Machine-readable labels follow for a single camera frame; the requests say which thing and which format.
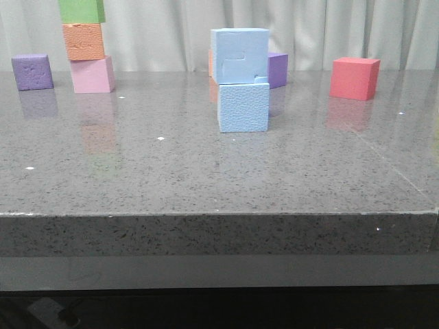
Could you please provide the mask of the light blue foam block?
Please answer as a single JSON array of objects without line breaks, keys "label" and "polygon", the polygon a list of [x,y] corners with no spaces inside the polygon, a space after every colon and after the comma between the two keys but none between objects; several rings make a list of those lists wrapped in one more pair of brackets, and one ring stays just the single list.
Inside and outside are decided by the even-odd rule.
[{"label": "light blue foam block", "polygon": [[265,132],[269,108],[270,85],[267,82],[219,85],[217,120],[220,132]]},{"label": "light blue foam block", "polygon": [[211,30],[213,79],[217,84],[253,84],[268,81],[270,31],[263,28]]}]

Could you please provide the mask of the red foam block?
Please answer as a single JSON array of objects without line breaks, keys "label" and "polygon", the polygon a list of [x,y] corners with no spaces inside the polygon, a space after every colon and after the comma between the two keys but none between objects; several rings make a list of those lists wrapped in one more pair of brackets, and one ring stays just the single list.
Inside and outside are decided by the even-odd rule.
[{"label": "red foam block", "polygon": [[379,59],[343,57],[333,61],[329,95],[369,100],[375,96]]}]

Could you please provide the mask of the pink foam block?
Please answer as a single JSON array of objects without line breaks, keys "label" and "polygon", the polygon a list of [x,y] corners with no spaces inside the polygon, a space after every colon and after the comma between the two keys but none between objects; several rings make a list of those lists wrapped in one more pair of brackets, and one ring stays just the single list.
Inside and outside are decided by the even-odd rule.
[{"label": "pink foam block", "polygon": [[115,88],[111,56],[100,60],[70,61],[75,93],[111,93]]}]

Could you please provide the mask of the dented purple foam block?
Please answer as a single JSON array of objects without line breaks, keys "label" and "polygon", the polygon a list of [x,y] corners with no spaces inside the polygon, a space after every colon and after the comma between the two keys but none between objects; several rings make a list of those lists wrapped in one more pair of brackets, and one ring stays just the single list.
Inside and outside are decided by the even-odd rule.
[{"label": "dented purple foam block", "polygon": [[20,54],[12,57],[11,62],[19,91],[54,88],[47,54]]}]

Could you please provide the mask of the smooth orange foam block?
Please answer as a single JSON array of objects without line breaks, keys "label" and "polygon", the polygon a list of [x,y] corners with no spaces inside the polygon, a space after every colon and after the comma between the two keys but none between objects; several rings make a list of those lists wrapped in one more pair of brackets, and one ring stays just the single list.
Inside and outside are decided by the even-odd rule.
[{"label": "smooth orange foam block", "polygon": [[213,77],[213,51],[209,49],[209,62],[208,62],[209,77]]}]

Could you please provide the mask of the green foam block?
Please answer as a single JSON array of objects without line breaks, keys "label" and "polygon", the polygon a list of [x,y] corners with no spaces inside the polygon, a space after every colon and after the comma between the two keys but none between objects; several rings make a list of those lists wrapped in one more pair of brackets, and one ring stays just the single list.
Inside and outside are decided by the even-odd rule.
[{"label": "green foam block", "polygon": [[58,0],[61,20],[67,23],[105,23],[103,0]]}]

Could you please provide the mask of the textured orange foam block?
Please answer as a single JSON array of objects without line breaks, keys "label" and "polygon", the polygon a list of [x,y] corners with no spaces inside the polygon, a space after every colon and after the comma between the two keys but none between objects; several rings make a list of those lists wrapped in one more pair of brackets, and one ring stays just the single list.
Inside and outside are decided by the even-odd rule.
[{"label": "textured orange foam block", "polygon": [[63,24],[62,30],[70,61],[100,60],[105,57],[100,23]]}]

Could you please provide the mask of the smooth purple foam block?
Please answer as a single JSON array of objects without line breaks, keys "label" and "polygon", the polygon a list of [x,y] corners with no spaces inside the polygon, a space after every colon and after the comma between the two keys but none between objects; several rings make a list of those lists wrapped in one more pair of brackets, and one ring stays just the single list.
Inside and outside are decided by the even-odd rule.
[{"label": "smooth purple foam block", "polygon": [[286,53],[268,53],[268,83],[271,89],[286,85],[287,68],[288,55]]}]

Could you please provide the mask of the white curtain backdrop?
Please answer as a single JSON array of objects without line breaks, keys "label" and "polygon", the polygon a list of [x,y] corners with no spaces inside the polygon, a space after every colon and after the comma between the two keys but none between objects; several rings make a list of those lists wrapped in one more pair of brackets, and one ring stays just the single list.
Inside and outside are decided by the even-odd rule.
[{"label": "white curtain backdrop", "polygon": [[262,27],[291,70],[377,58],[382,69],[438,67],[437,1],[106,1],[105,50],[118,71],[204,71],[210,31]]}]

